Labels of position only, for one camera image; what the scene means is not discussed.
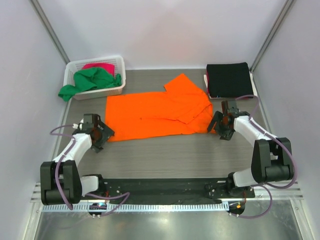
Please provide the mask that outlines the orange t shirt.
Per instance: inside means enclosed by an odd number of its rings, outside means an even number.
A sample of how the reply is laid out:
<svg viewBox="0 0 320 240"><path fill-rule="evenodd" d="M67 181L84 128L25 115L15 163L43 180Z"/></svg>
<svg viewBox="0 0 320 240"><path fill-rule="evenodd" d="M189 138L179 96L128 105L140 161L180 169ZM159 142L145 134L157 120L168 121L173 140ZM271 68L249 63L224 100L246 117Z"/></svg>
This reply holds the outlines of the orange t shirt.
<svg viewBox="0 0 320 240"><path fill-rule="evenodd" d="M182 73L164 91L107 97L105 123L114 131L110 142L205 134L213 111L207 94Z"/></svg>

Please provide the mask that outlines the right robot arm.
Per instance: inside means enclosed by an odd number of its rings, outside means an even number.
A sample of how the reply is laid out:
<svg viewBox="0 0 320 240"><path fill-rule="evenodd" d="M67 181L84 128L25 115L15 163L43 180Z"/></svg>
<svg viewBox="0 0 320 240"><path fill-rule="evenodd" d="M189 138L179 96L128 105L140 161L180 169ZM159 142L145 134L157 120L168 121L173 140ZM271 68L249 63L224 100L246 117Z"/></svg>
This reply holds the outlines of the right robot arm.
<svg viewBox="0 0 320 240"><path fill-rule="evenodd" d="M249 168L231 172L223 183L209 183L206 188L211 198L238 198L254 186L268 185L276 189L291 187L297 179L296 164L292 156L291 142L279 138L262 128L246 111L240 111L235 100L221 103L207 128L214 130L221 140L229 141L234 133L241 134L253 147ZM287 185L276 182L289 181Z"/></svg>

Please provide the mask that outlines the white plastic basket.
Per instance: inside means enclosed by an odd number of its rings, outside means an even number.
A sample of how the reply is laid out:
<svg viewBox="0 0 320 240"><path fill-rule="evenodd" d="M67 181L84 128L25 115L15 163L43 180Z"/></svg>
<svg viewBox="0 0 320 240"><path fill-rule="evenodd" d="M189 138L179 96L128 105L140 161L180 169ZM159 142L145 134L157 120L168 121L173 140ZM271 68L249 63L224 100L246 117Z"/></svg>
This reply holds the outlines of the white plastic basket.
<svg viewBox="0 0 320 240"><path fill-rule="evenodd" d="M75 100L87 100L94 98L102 98L108 96L121 95L123 88L126 86L126 69L124 58L120 55L104 56L97 58L89 58L82 60L75 60L67 63L64 71L63 85L74 84L75 72L81 70L86 64L105 63L114 65L115 74L121 75L121 85L113 88L105 88L98 90L89 90L77 93L73 98Z"/></svg>

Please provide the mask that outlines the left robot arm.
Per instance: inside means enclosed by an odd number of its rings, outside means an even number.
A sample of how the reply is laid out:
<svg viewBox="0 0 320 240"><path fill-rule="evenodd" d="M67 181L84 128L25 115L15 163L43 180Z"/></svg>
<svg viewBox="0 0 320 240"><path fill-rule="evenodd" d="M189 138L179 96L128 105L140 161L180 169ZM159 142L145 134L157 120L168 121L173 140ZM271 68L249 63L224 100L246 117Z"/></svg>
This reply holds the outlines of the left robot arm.
<svg viewBox="0 0 320 240"><path fill-rule="evenodd" d="M80 176L78 165L88 150L101 152L115 132L96 113L84 114L72 127L74 132L64 150L40 166L40 196L45 206L66 204L72 210L87 194L97 200L106 196L102 175Z"/></svg>

